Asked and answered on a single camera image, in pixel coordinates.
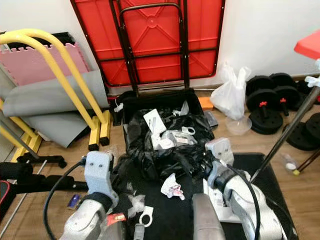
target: black plastic bag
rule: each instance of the black plastic bag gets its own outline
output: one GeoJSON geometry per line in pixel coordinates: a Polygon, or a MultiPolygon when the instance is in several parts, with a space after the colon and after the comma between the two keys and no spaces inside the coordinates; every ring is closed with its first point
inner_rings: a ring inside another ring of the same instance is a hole
{"type": "Polygon", "coordinates": [[[176,177],[184,173],[196,174],[205,152],[205,144],[214,139],[204,115],[187,114],[174,116],[170,107],[157,108],[167,130],[179,130],[182,127],[193,127],[193,137],[198,142],[194,145],[182,145],[165,150],[154,150],[151,132],[144,115],[152,109],[136,111],[126,126],[126,152],[140,169],[142,176],[148,180],[165,180],[171,173],[176,177]]]}

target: orange object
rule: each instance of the orange object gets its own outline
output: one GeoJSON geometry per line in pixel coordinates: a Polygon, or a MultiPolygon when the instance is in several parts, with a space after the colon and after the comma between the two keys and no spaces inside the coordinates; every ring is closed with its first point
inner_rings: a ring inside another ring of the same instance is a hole
{"type": "Polygon", "coordinates": [[[214,108],[209,96],[200,96],[198,99],[203,110],[212,110],[214,108]]]}
{"type": "Polygon", "coordinates": [[[123,213],[115,213],[115,214],[109,214],[106,217],[107,226],[110,226],[112,224],[115,224],[117,222],[126,221],[126,217],[123,213]]]}
{"type": "Polygon", "coordinates": [[[320,30],[297,42],[294,50],[311,59],[320,58],[320,30]]]}

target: white plastic bag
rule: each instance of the white plastic bag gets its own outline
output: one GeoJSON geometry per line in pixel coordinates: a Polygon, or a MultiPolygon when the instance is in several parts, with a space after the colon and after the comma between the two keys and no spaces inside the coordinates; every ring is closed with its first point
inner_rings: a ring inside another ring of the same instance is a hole
{"type": "Polygon", "coordinates": [[[237,77],[234,69],[226,63],[220,69],[224,84],[212,92],[210,101],[233,120],[240,120],[245,115],[246,82],[250,74],[248,67],[242,67],[237,77]]]}

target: wooden floor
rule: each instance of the wooden floor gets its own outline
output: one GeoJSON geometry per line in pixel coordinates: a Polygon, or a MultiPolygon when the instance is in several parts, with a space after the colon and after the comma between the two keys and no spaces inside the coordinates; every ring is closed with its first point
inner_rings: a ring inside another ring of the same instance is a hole
{"type": "MultiPolygon", "coordinates": [[[[314,106],[308,112],[304,121],[313,113],[320,112],[320,106],[314,106]]],[[[219,127],[214,131],[216,138],[228,137],[232,144],[234,153],[261,152],[267,154],[273,144],[280,136],[281,131],[274,135],[260,135],[253,131],[247,132],[243,136],[231,135],[225,127],[225,117],[217,110],[213,114],[218,119],[219,127]]],[[[285,124],[290,121],[290,117],[285,118],[285,124]]],[[[100,147],[101,151],[111,150],[116,156],[125,153],[125,142],[122,126],[112,127],[110,135],[110,145],[100,147]]],[[[81,156],[88,152],[89,138],[84,137],[75,142],[68,149],[64,149],[52,142],[43,142],[39,150],[40,155],[62,155],[72,166],[81,159],[81,156]]],[[[275,171],[277,180],[285,197],[286,203],[290,210],[294,224],[301,240],[318,240],[320,239],[320,159],[308,167],[302,175],[294,176],[288,173],[283,165],[280,153],[288,153],[302,163],[312,152],[298,150],[285,143],[272,160],[272,167],[275,171]]],[[[42,174],[61,175],[66,169],[48,164],[42,174]]],[[[76,169],[71,176],[77,181],[84,180],[84,169],[76,169]]],[[[4,240],[44,240],[49,239],[43,225],[43,206],[48,193],[31,193],[28,194],[22,207],[19,209],[14,220],[9,226],[4,240]]],[[[61,236],[64,225],[68,217],[73,213],[66,205],[74,192],[58,191],[54,194],[48,211],[49,223],[54,234],[61,236]]],[[[11,205],[6,217],[0,225],[0,231],[13,212],[21,196],[17,196],[11,205]]]]}

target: white plastic ring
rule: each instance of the white plastic ring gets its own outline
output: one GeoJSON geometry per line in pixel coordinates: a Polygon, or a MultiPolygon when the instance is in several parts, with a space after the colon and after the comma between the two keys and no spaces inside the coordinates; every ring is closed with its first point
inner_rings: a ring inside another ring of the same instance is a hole
{"type": "Polygon", "coordinates": [[[144,211],[143,211],[143,213],[141,214],[141,216],[140,216],[140,218],[139,218],[139,223],[140,223],[140,224],[144,224],[144,223],[142,222],[142,218],[147,215],[147,216],[149,216],[150,220],[149,220],[149,222],[148,222],[147,224],[144,224],[144,227],[145,227],[145,228],[149,227],[149,226],[152,224],[152,221],[153,221],[153,218],[152,218],[152,214],[153,214],[153,213],[154,213],[154,208],[153,208],[153,207],[151,207],[151,206],[144,206],[144,211]]]}
{"type": "Polygon", "coordinates": [[[195,135],[195,133],[196,133],[196,130],[192,126],[183,126],[181,128],[181,131],[184,134],[189,134],[189,135],[195,135]]]}

